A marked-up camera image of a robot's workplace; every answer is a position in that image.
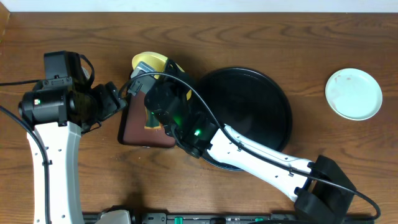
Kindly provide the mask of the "green orange sponge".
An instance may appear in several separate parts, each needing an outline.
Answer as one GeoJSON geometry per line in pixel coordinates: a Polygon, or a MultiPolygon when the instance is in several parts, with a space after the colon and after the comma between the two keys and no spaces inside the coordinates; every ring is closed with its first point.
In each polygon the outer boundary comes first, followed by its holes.
{"type": "Polygon", "coordinates": [[[162,127],[161,123],[155,117],[155,114],[146,108],[146,123],[145,129],[160,129],[162,127]]]}

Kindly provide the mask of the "yellow plate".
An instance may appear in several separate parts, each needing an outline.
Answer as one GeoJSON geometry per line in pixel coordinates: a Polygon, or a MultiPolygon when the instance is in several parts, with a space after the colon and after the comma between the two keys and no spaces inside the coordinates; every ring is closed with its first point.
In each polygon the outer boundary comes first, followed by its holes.
{"type": "Polygon", "coordinates": [[[190,100],[192,91],[189,88],[171,77],[162,75],[168,73],[188,83],[189,77],[179,64],[157,52],[142,52],[133,57],[132,68],[134,69],[140,61],[151,66],[155,72],[152,72],[151,76],[142,77],[132,83],[129,90],[132,96],[142,91],[146,94],[146,100],[149,103],[161,100],[170,101],[174,98],[190,100]]]}

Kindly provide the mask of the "light green plate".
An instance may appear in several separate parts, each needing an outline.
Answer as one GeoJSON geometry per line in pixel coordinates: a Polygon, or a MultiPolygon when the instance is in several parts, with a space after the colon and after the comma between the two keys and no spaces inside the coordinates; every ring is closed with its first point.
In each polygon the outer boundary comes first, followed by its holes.
{"type": "Polygon", "coordinates": [[[336,114],[354,121],[372,118],[383,101],[378,82],[357,68],[344,68],[332,74],[325,85],[325,97],[336,114]]]}

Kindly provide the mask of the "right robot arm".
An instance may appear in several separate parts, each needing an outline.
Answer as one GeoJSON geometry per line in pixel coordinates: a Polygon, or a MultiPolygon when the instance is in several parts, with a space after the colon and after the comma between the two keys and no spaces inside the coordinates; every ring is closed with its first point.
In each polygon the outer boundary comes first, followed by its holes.
{"type": "Polygon", "coordinates": [[[124,88],[130,94],[147,92],[146,108],[187,154],[199,158],[207,153],[273,185],[293,201],[297,216],[307,223],[348,221],[356,189],[335,161],[325,156],[315,162],[290,157],[221,124],[181,75],[144,73],[132,77],[124,88]]]}

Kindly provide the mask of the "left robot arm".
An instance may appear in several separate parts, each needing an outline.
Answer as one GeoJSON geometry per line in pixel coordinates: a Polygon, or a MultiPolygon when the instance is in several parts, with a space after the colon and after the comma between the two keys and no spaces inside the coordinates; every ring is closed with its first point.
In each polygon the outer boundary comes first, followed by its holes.
{"type": "Polygon", "coordinates": [[[93,86],[95,72],[81,65],[87,60],[76,52],[46,53],[45,78],[19,103],[34,168],[34,223],[96,221],[81,209],[80,139],[127,103],[113,82],[93,86]]]}

